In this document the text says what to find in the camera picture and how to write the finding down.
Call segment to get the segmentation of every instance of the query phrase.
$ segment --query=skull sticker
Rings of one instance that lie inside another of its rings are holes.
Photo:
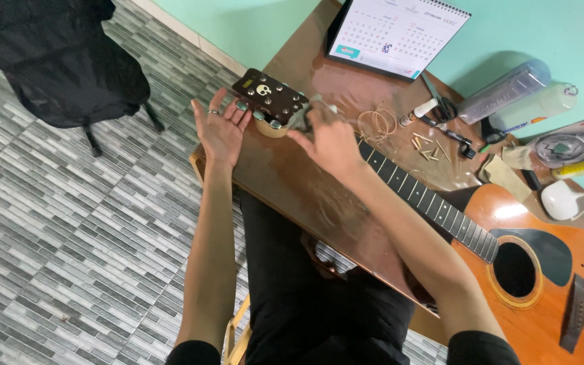
[[[272,93],[272,89],[269,88],[267,85],[258,85],[258,87],[255,89],[255,91],[259,94],[259,95],[268,95]]]

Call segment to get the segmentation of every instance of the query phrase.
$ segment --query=pickguard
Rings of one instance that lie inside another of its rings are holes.
[[[565,286],[572,274],[572,251],[558,237],[532,228],[491,229],[495,237],[513,235],[526,241],[540,261],[542,274],[557,286]]]

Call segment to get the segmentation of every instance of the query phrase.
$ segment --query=chair leg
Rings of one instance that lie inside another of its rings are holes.
[[[94,138],[92,133],[92,126],[90,124],[85,124],[82,126],[82,131],[85,133],[85,137],[87,138],[87,142],[89,142],[90,147],[92,148],[92,156],[100,157],[102,156],[102,148],[98,144],[96,138]]]
[[[152,120],[152,123],[154,124],[154,130],[157,133],[161,133],[163,132],[166,127],[164,126],[164,124],[159,120],[159,118],[157,118],[157,115],[154,113],[154,109],[152,109],[152,106],[150,105],[150,103],[148,103],[147,101],[143,104],[143,106],[145,106],[145,111],[148,113],[148,116],[150,117],[150,120]]]

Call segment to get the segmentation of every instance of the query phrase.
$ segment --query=guitar neck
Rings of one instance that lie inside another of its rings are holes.
[[[357,139],[362,158],[401,199],[449,232],[482,260],[489,264],[493,262],[499,247],[497,238],[360,137]]]

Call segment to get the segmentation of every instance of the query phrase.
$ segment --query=hand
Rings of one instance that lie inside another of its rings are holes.
[[[215,93],[209,103],[211,111],[220,112],[226,88],[222,87]],[[191,100],[195,112],[197,136],[204,146],[207,162],[236,166],[240,148],[243,144],[243,132],[252,117],[252,112],[243,112],[236,106],[238,99],[229,104],[222,115],[207,112],[196,99]]]
[[[303,147],[319,167],[345,184],[349,177],[368,166],[360,156],[353,127],[323,102],[313,101],[311,105],[307,118],[312,124],[315,141],[310,141],[298,130],[288,131],[288,137]]]

